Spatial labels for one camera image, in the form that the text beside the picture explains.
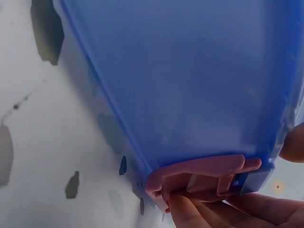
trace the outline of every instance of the blue plastic container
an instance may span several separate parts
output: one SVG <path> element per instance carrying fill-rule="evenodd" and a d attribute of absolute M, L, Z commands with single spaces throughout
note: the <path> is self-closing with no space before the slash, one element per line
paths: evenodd
<path fill-rule="evenodd" d="M 144 179 L 243 154 L 257 191 L 303 98 L 302 0 L 61 0 Z"/>

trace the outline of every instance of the finger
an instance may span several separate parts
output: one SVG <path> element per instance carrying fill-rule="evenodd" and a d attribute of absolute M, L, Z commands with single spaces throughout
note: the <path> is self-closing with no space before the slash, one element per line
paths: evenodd
<path fill-rule="evenodd" d="M 249 216 L 224 202 L 205 203 L 205 206 L 214 211 L 222 220 L 236 228 L 274 227 L 274 224 L 260 218 Z"/>
<path fill-rule="evenodd" d="M 170 196 L 169 206 L 177 228 L 211 228 L 187 197 L 172 194 Z"/>
<path fill-rule="evenodd" d="M 198 199 L 190 198 L 193 205 L 197 208 L 201 216 L 211 225 L 216 228 L 233 228 L 229 223 L 221 219 L 214 211 L 206 207 Z"/>
<path fill-rule="evenodd" d="M 287 134 L 280 157 L 290 162 L 304 162 L 304 123 Z"/>
<path fill-rule="evenodd" d="M 288 218 L 295 213 L 304 202 L 276 199 L 256 193 L 234 196 L 227 200 L 233 207 L 240 211 L 280 225 L 288 221 Z"/>

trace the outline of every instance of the dark spot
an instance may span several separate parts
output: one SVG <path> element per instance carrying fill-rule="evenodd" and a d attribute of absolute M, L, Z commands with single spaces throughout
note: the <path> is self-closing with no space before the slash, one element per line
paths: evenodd
<path fill-rule="evenodd" d="M 68 181 L 65 192 L 67 199 L 75 199 L 78 194 L 79 186 L 79 172 L 76 171 L 75 174 Z"/>
<path fill-rule="evenodd" d="M 15 105 L 13 106 L 13 109 L 15 109 L 15 110 L 19 109 L 19 104 L 15 104 Z"/>
<path fill-rule="evenodd" d="M 64 39 L 61 19 L 52 0 L 32 0 L 30 8 L 35 41 L 42 60 L 57 65 Z"/>
<path fill-rule="evenodd" d="M 13 141 L 7 126 L 0 126 L 0 186 L 7 185 L 14 160 Z"/>
<path fill-rule="evenodd" d="M 141 198 L 141 215 L 143 216 L 144 215 L 144 201 L 143 201 L 143 198 Z"/>
<path fill-rule="evenodd" d="M 127 172 L 127 158 L 123 156 L 122 161 L 120 162 L 119 175 L 124 175 Z"/>

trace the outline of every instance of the plastic latch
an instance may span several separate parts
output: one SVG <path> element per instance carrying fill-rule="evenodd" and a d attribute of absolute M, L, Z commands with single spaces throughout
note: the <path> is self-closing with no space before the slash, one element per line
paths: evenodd
<path fill-rule="evenodd" d="M 242 154 L 194 159 L 172 164 L 152 172 L 145 190 L 163 213 L 169 213 L 171 192 L 186 190 L 202 202 L 216 202 L 239 194 L 234 186 L 236 174 L 258 170 L 260 158 L 245 159 Z"/>

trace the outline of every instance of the gray stain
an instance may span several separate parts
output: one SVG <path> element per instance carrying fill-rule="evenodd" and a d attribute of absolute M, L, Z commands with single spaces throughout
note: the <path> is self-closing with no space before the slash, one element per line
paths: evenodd
<path fill-rule="evenodd" d="M 109 190 L 108 196 L 116 216 L 122 220 L 124 218 L 124 202 L 121 195 L 115 190 Z"/>
<path fill-rule="evenodd" d="M 128 157 L 128 161 L 129 161 L 129 164 L 132 167 L 132 170 L 134 172 L 138 172 L 139 168 L 138 168 L 138 165 L 137 165 L 135 159 L 133 157 Z"/>
<path fill-rule="evenodd" d="M 119 175 L 124 175 L 127 172 L 127 158 L 123 156 L 122 161 L 120 162 Z"/>
<path fill-rule="evenodd" d="M 141 215 L 144 215 L 144 201 L 143 198 L 141 198 L 141 203 L 140 203 L 140 207 L 141 207 Z"/>
<path fill-rule="evenodd" d="M 30 14 L 39 55 L 42 60 L 57 65 L 64 32 L 53 1 L 32 0 Z"/>
<path fill-rule="evenodd" d="M 88 69 L 88 75 L 89 75 L 89 80 L 90 80 L 90 83 L 91 83 L 91 92 L 92 92 L 92 95 L 96 96 L 97 93 L 98 93 L 98 83 L 97 83 L 95 75 L 94 75 L 94 73 L 93 73 L 93 71 L 92 71 L 92 69 L 90 67 Z"/>
<path fill-rule="evenodd" d="M 79 172 L 76 171 L 75 174 L 68 181 L 65 192 L 67 199 L 75 199 L 78 194 L 79 186 Z"/>
<path fill-rule="evenodd" d="M 97 117 L 97 123 L 104 133 L 106 142 L 114 153 L 121 154 L 124 147 L 125 135 L 117 119 L 113 115 L 100 113 Z"/>
<path fill-rule="evenodd" d="M 14 160 L 13 141 L 7 126 L 0 126 L 0 186 L 10 181 L 10 173 Z"/>

